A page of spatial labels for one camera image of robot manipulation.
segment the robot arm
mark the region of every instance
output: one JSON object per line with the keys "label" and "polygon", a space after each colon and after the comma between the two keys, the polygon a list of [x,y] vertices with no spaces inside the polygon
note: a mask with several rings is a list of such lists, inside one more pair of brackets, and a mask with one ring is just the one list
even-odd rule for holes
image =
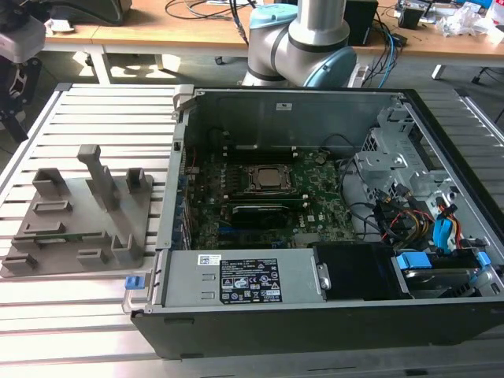
{"label": "robot arm", "polygon": [[42,63],[34,56],[45,38],[46,28],[31,12],[0,0],[0,123],[18,143],[27,138],[19,115],[35,92]]}
{"label": "robot arm", "polygon": [[271,4],[250,16],[246,86],[341,87],[357,62],[347,46],[345,0]]}

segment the motherboard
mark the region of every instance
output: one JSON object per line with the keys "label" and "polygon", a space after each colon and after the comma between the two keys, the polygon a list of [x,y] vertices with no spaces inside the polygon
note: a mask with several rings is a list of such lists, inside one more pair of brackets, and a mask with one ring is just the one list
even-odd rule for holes
{"label": "motherboard", "polygon": [[355,240],[329,153],[208,154],[190,167],[192,250],[303,248]]}

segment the aluminum extrusion table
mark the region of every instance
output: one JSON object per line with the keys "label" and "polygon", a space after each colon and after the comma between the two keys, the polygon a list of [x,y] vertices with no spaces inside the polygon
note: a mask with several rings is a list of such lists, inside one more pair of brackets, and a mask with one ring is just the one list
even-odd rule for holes
{"label": "aluminum extrusion table", "polygon": [[[141,269],[0,279],[1,377],[502,375],[504,328],[457,346],[159,359],[121,303],[126,275],[154,267],[175,124],[173,92],[172,86],[62,84],[31,128],[30,139],[20,145],[0,176],[0,259],[7,254],[10,238],[35,192],[31,182],[38,168],[55,166],[64,177],[86,175],[85,166],[76,159],[81,143],[100,144],[102,163],[113,174],[140,166],[155,181]],[[504,138],[500,131],[491,122],[485,124],[488,120],[470,98],[454,92],[422,96],[502,208]],[[141,302],[145,295],[139,291],[135,300]],[[402,321],[408,324],[407,319],[397,320]]]}

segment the power supply label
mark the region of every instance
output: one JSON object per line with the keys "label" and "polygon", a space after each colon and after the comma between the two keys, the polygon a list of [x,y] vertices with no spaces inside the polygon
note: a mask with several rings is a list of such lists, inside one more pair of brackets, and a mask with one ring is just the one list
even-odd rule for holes
{"label": "power supply label", "polygon": [[276,259],[220,260],[220,301],[225,305],[282,302]]}

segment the blue cable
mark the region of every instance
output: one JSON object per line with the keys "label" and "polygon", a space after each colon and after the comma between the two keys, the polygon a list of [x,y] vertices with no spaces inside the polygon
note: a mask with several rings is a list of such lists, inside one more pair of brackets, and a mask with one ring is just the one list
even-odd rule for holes
{"label": "blue cable", "polygon": [[394,57],[394,40],[392,39],[392,36],[390,33],[387,33],[388,38],[391,40],[391,56],[388,58],[388,63],[387,63],[387,69],[385,70],[384,77],[381,79],[381,83],[378,86],[378,88],[381,88],[385,82],[388,79],[388,75],[391,73],[391,63],[392,63],[392,58]]}

